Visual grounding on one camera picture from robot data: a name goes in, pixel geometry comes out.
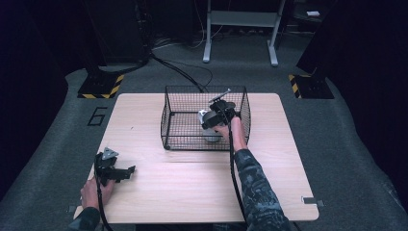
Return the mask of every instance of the table top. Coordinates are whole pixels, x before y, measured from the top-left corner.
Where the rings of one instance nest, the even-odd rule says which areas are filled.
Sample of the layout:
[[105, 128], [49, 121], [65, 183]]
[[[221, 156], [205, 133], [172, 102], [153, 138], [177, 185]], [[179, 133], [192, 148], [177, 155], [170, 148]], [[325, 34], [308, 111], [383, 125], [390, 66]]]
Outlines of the table top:
[[[313, 197], [281, 100], [274, 93], [249, 93], [248, 148], [261, 163], [289, 220], [314, 220], [319, 211], [304, 204]], [[99, 151], [119, 153], [116, 168], [136, 166], [131, 179], [115, 185], [105, 206], [109, 223], [243, 221], [229, 166], [229, 152], [163, 148], [163, 93], [123, 93]], [[78, 207], [75, 216], [82, 211]]]

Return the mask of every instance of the black wire basket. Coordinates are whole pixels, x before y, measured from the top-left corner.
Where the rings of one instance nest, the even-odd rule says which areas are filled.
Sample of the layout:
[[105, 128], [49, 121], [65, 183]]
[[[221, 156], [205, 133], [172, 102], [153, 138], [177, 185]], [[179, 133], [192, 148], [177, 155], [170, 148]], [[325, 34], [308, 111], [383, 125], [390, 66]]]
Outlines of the black wire basket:
[[249, 140], [251, 114], [246, 88], [206, 87], [198, 89], [190, 86], [166, 86], [165, 107], [162, 114], [161, 135], [163, 147], [166, 150], [206, 150], [227, 151], [229, 141], [226, 141], [213, 129], [203, 129], [198, 118], [198, 112], [210, 112], [213, 98], [221, 93], [231, 91], [221, 99], [235, 104], [235, 112], [241, 117], [245, 130], [245, 141]]

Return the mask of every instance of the hand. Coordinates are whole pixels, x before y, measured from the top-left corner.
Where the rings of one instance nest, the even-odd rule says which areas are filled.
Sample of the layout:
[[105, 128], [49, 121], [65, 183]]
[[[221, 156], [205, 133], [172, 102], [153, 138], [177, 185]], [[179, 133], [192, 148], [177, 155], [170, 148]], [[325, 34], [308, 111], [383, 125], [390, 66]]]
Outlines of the hand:
[[[246, 146], [246, 141], [245, 141], [245, 130], [243, 128], [241, 119], [235, 116], [231, 119], [230, 123], [231, 123], [234, 152], [237, 152], [238, 150], [241, 150], [241, 149], [248, 149], [248, 147]], [[226, 125], [215, 126], [213, 127], [213, 129], [216, 130], [217, 132], [220, 132], [220, 134], [227, 141], [229, 141], [228, 126]]]
[[[102, 184], [100, 185], [102, 192], [102, 203], [104, 205], [108, 203], [109, 199], [111, 198], [112, 191], [114, 190], [114, 185], [114, 180], [109, 180], [105, 187]], [[84, 187], [81, 189], [81, 196], [82, 207], [84, 209], [93, 207], [99, 210], [98, 192], [95, 177], [92, 177], [92, 179], [88, 180], [87, 183], [85, 183]]]

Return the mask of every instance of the black curtain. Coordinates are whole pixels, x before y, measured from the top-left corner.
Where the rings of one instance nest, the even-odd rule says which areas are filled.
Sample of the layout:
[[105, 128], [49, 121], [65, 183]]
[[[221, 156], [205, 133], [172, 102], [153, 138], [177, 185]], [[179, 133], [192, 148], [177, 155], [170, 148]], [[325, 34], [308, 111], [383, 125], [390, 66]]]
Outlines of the black curtain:
[[[339, 0], [297, 66], [326, 76], [346, 101], [357, 133], [408, 209], [408, 21], [404, 1]], [[327, 51], [336, 49], [335, 57]]]
[[82, 0], [2, 1], [0, 35], [3, 197], [64, 103], [64, 77], [104, 63]]

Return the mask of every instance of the person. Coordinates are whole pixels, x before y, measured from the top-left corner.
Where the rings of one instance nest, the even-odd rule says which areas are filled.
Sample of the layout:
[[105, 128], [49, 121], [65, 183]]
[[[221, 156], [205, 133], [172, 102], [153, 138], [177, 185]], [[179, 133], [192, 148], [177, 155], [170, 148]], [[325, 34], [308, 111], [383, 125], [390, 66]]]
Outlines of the person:
[[[239, 117], [231, 119], [233, 136], [234, 161], [237, 165], [242, 184], [242, 204], [246, 219], [247, 231], [290, 231], [288, 218], [285, 217], [279, 200], [272, 190], [261, 165], [249, 151], [244, 129]], [[229, 141], [228, 126], [213, 128]], [[103, 203], [111, 197], [115, 182], [109, 182], [106, 187], [101, 186]], [[99, 222], [96, 181], [90, 179], [81, 189], [82, 206], [84, 211], [69, 224], [68, 230], [91, 231]]]

